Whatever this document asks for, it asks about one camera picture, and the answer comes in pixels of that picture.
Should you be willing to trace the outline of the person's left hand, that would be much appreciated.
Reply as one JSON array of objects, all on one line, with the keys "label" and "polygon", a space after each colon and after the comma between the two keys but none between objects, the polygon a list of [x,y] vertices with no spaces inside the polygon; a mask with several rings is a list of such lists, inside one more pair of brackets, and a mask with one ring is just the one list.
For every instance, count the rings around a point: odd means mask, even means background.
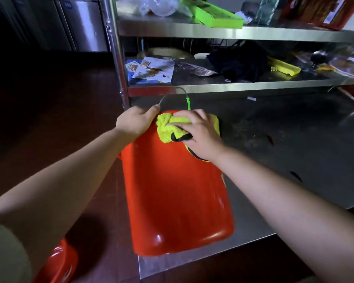
[{"label": "person's left hand", "polygon": [[127,109],[117,118],[114,131],[127,142],[134,141],[150,127],[146,127],[143,116],[147,110],[138,106]]}]

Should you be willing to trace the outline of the person's right hand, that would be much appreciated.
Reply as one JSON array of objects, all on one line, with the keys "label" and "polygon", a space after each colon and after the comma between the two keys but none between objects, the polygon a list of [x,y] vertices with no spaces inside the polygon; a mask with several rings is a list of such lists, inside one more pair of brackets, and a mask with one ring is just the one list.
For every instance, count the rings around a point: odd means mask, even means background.
[{"label": "person's right hand", "polygon": [[213,125],[209,122],[209,114],[205,112],[205,121],[192,123],[173,123],[183,130],[191,133],[204,146],[204,155],[199,156],[203,159],[217,165],[220,162],[222,153],[226,151],[226,146],[221,137],[215,131]]}]

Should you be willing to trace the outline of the yellow microfiber cloth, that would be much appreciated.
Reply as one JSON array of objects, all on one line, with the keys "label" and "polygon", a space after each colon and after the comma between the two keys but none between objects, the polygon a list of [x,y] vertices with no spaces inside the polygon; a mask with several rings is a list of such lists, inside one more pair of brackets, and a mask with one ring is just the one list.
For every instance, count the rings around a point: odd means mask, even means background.
[{"label": "yellow microfiber cloth", "polygon": [[[220,120],[214,114],[209,114],[208,116],[209,122],[213,125],[215,131],[222,137],[222,131],[220,127]],[[159,139],[163,143],[171,143],[171,142],[183,142],[193,138],[191,133],[183,130],[179,126],[172,125],[173,123],[191,123],[189,118],[186,117],[176,117],[174,113],[162,113],[157,116],[156,126],[157,133]],[[196,159],[199,159],[204,162],[208,162],[208,160],[199,157],[195,152],[193,152],[188,146],[185,145],[187,151],[194,156]]]}]

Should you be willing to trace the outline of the orange plastic tray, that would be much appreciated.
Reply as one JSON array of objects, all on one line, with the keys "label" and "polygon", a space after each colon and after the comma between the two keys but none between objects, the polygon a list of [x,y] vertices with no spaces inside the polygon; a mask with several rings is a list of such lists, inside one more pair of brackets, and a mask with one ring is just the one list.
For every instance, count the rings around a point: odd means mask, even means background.
[{"label": "orange plastic tray", "polygon": [[160,256],[230,237],[235,224],[222,172],[183,142],[161,142],[156,119],[118,156],[134,253]]}]

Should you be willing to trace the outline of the printed paper leaflet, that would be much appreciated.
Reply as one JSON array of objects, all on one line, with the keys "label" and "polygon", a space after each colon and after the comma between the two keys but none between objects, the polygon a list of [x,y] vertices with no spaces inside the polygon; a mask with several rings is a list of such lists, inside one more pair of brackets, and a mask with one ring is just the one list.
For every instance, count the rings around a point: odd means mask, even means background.
[{"label": "printed paper leaflet", "polygon": [[175,62],[172,59],[160,59],[145,56],[137,66],[132,79],[171,83]]}]

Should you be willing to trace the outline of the silver foil packet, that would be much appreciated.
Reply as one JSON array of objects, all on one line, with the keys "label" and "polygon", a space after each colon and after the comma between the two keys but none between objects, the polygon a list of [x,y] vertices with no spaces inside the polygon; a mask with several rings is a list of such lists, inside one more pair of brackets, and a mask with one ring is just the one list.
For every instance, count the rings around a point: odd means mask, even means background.
[{"label": "silver foil packet", "polygon": [[205,67],[197,66],[194,64],[186,63],[186,62],[176,62],[176,65],[179,66],[184,71],[199,77],[209,77],[218,74],[216,71],[207,69]]}]

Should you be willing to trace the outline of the beige round plate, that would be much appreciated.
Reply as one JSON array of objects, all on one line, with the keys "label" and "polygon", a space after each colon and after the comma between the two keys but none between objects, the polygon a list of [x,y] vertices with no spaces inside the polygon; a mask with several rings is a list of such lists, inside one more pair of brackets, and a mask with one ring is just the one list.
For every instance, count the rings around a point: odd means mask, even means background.
[{"label": "beige round plate", "polygon": [[194,56],[187,51],[174,48],[174,47],[153,47],[143,50],[137,54],[138,59],[143,59],[144,57],[153,57],[160,59],[173,58],[176,60],[194,60]]}]

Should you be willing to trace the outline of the stainless steel shelf rack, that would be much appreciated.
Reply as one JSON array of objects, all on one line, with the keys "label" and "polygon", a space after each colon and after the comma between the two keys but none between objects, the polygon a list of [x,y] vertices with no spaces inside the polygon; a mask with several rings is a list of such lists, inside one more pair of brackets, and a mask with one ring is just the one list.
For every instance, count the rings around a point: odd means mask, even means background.
[{"label": "stainless steel shelf rack", "polygon": [[[305,87],[332,87],[354,85],[354,76],[335,71],[299,72],[297,75],[282,77],[267,70],[268,53],[261,45],[265,41],[278,42],[318,42],[318,43],[354,43],[354,32],[329,31],[299,23],[286,23],[279,27],[246,26],[242,29],[210,28],[204,24],[181,17],[157,18],[138,17],[122,14],[118,16],[116,0],[101,0],[104,8],[104,23],[108,34],[115,70],[119,81],[119,94],[124,109],[131,107],[131,99],[137,97],[168,95],[222,93],[232,91],[293,89]],[[214,62],[196,60],[192,63],[207,64],[218,72],[218,76],[188,76],[182,68],[176,67],[170,83],[139,84],[136,80],[128,81],[121,37],[152,38],[192,38],[209,39],[224,37],[236,40],[230,48],[219,49],[214,53]]]}]

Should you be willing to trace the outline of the black cloth bundle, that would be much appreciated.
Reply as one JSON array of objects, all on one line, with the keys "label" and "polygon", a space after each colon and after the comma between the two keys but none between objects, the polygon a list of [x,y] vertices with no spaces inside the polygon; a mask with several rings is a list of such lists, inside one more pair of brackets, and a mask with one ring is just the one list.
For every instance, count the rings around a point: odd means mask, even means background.
[{"label": "black cloth bundle", "polygon": [[257,82],[266,72],[268,53],[252,40],[238,40],[232,46],[207,55],[214,71],[229,82]]}]

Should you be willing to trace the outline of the green plastic box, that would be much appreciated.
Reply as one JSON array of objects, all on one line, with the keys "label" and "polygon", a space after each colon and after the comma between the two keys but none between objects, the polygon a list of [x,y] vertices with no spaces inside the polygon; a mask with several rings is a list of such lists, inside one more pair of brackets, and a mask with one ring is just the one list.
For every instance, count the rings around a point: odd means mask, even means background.
[{"label": "green plastic box", "polygon": [[192,17],[210,28],[241,29],[244,19],[204,0],[180,0]]}]

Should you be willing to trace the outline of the clear plastic bag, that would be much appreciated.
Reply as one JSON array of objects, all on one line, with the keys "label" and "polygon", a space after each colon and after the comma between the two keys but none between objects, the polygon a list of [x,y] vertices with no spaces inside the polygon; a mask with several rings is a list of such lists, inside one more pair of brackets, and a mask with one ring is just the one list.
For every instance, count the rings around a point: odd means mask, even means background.
[{"label": "clear plastic bag", "polygon": [[118,12],[131,15],[153,13],[158,17],[168,17],[178,12],[187,17],[193,16],[181,0],[116,0],[116,6]]}]

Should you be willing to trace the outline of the stainless steel cabinet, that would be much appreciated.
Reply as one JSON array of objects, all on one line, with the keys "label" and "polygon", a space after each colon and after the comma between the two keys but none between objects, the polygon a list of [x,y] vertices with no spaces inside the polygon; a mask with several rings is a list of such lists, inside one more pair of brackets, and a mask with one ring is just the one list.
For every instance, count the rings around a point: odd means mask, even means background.
[{"label": "stainless steel cabinet", "polygon": [[20,42],[45,51],[109,52],[100,0],[0,0]]}]

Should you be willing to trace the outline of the clear plastic bottle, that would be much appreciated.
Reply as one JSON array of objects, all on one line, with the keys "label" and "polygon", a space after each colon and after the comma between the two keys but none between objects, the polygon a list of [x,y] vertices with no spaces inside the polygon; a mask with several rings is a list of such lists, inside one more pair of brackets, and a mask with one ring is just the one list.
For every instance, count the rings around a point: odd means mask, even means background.
[{"label": "clear plastic bottle", "polygon": [[257,25],[267,26],[271,23],[280,0],[261,0],[255,15]]}]

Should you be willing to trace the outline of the clear plastic food container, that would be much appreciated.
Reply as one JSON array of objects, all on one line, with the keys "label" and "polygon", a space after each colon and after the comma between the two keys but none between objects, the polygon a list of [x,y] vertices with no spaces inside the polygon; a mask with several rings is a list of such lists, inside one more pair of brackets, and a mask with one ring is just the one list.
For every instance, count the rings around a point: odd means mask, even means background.
[{"label": "clear plastic food container", "polygon": [[354,77],[354,46],[346,46],[334,51],[328,64],[336,72]]}]

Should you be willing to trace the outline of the red printed carton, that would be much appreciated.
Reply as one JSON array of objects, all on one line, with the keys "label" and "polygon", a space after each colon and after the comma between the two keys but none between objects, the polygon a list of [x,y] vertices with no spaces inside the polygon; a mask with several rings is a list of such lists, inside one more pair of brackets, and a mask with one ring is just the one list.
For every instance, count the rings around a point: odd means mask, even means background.
[{"label": "red printed carton", "polygon": [[279,20],[354,31],[354,0],[288,0]]}]

